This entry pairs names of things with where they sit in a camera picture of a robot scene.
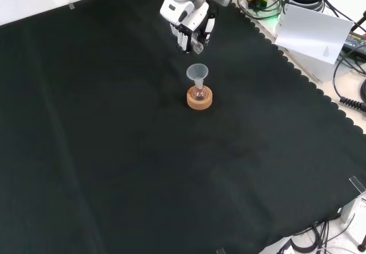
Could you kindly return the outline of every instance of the plastic funnel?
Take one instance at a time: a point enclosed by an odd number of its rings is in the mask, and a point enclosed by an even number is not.
[[[198,89],[202,89],[204,87],[204,78],[208,75],[208,68],[204,64],[194,64],[188,67],[187,69],[187,77],[194,81],[194,84]]]

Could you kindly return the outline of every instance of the black cloth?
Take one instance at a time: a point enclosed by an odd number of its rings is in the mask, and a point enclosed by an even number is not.
[[[233,6],[201,55],[180,53],[163,1],[0,29],[1,253],[257,254],[357,196],[361,129]]]

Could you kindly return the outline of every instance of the cable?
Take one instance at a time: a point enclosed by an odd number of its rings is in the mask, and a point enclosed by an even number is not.
[[[362,101],[366,102],[366,80],[361,85],[360,95],[361,95]]]
[[[343,229],[343,231],[342,231],[342,232],[340,232],[338,235],[336,235],[336,236],[334,236],[334,237],[331,237],[329,240],[326,240],[324,244],[326,244],[326,243],[328,243],[329,241],[334,240],[336,237],[338,237],[338,236],[342,235],[342,234],[343,234],[343,233],[344,233],[344,232],[349,228],[349,226],[352,224],[353,219],[355,218],[355,215],[356,215],[356,214],[353,214],[352,220],[348,223],[348,225],[346,226],[346,228],[345,228],[345,229]]]
[[[315,249],[317,249],[319,247],[320,235],[319,235],[318,229],[316,229],[315,225],[313,225],[312,230],[313,230],[314,235],[315,235],[314,243],[309,247],[299,247],[291,239],[291,246],[292,246],[293,250],[295,250],[299,253],[310,253],[310,252],[313,252]]]
[[[359,102],[359,101],[354,101],[354,100],[350,100],[349,98],[345,98],[345,97],[342,97],[340,95],[340,93],[338,92],[337,87],[336,87],[336,73],[337,73],[337,70],[338,70],[339,66],[345,60],[346,57],[349,57],[354,51],[356,51],[356,50],[358,50],[358,49],[360,49],[362,47],[365,47],[365,46],[366,46],[366,44],[360,45],[358,47],[353,48],[347,54],[340,55],[342,59],[338,62],[337,66],[336,66],[336,68],[334,70],[334,74],[333,74],[333,87],[334,87],[334,90],[337,93],[337,95],[340,97],[340,102],[343,103],[343,104],[346,104],[346,105],[348,105],[350,107],[353,107],[355,109],[364,111],[364,112],[366,112],[366,103]]]
[[[325,249],[324,249],[324,254],[327,254],[327,244],[328,244],[328,237],[329,237],[329,222],[327,222],[327,226],[328,226],[328,230],[327,230],[327,237],[326,237],[326,239],[325,239],[325,245],[324,245],[324,247],[325,247]]]
[[[345,14],[343,14],[340,10],[338,10],[337,8],[335,8],[328,0],[324,0],[324,1],[329,6],[329,8],[333,11],[333,13],[338,12],[339,14],[341,14],[343,17],[345,17],[349,21],[352,21],[355,24],[355,26],[357,26],[358,28],[361,28],[366,33],[366,29],[365,28],[363,28],[361,25],[357,24],[357,22],[355,22],[354,20],[350,19]]]
[[[366,75],[365,70],[362,68],[362,66],[360,65],[360,63],[357,61],[357,58],[354,59],[355,64],[361,69],[362,73]]]

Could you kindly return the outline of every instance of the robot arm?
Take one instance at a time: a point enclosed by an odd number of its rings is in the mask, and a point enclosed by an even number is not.
[[[215,0],[227,6],[230,0]],[[209,42],[215,14],[211,0],[164,0],[160,14],[170,22],[179,48],[200,54]]]

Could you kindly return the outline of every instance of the paper sheet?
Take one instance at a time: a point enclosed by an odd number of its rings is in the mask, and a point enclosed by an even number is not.
[[[334,64],[353,23],[294,5],[285,7],[275,44]]]

